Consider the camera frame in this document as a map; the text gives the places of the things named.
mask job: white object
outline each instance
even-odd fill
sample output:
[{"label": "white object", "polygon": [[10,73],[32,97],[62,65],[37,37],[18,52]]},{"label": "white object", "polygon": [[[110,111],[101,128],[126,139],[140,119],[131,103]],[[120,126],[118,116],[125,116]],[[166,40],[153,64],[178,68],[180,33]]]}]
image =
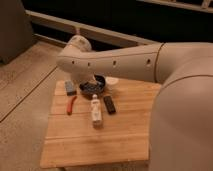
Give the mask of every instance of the white object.
[{"label": "white object", "polygon": [[115,85],[118,83],[119,79],[115,78],[115,77],[106,77],[106,86],[108,88],[108,90],[113,91],[113,89],[115,88]]},{"label": "white object", "polygon": [[[85,39],[82,36],[74,36],[69,42],[68,45],[70,47],[73,47],[73,51],[77,48],[79,48],[82,52],[89,52],[92,50],[92,47],[87,39]],[[71,80],[74,84],[81,84],[85,82],[89,82],[93,79],[92,74],[81,74],[81,73],[76,73],[72,72],[70,73]]]},{"label": "white object", "polygon": [[150,120],[149,171],[213,170],[213,43],[104,52],[83,52],[68,44],[58,66],[70,73],[161,83]]},{"label": "white object", "polygon": [[101,103],[96,94],[92,96],[91,114],[93,126],[102,126]]}]

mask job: remote control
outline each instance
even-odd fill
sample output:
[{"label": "remote control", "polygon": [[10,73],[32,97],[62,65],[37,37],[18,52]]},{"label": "remote control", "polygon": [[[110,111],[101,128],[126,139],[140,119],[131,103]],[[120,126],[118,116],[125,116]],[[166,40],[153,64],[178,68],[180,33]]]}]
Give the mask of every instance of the remote control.
[{"label": "remote control", "polygon": [[114,103],[112,101],[111,96],[105,96],[104,97],[104,103],[105,103],[105,106],[106,106],[107,111],[108,111],[109,114],[116,113],[115,105],[114,105]]}]

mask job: black wall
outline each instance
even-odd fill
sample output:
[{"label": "black wall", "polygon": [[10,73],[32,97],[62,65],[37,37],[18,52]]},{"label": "black wall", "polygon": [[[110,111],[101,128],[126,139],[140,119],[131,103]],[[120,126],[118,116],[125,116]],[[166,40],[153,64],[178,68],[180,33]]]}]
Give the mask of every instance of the black wall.
[{"label": "black wall", "polygon": [[136,0],[22,1],[26,9],[156,41],[213,42],[213,14]]}]

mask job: wooden table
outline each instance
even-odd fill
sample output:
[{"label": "wooden table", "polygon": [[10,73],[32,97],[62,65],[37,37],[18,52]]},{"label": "wooden table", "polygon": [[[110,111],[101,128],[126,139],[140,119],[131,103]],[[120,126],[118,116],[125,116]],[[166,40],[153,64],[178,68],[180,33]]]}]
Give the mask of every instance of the wooden table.
[{"label": "wooden table", "polygon": [[101,99],[104,126],[94,129],[90,100],[78,91],[73,114],[66,114],[69,97],[58,81],[43,152],[42,168],[65,168],[148,160],[149,116],[160,85],[119,79],[111,93],[117,113],[109,115]]}]

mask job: white bottle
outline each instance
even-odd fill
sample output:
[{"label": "white bottle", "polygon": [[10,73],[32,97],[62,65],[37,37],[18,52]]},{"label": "white bottle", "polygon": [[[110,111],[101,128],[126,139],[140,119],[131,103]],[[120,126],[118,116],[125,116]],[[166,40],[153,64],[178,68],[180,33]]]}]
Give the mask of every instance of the white bottle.
[{"label": "white bottle", "polygon": [[93,126],[102,126],[101,103],[96,94],[93,94],[92,96],[91,108]]}]

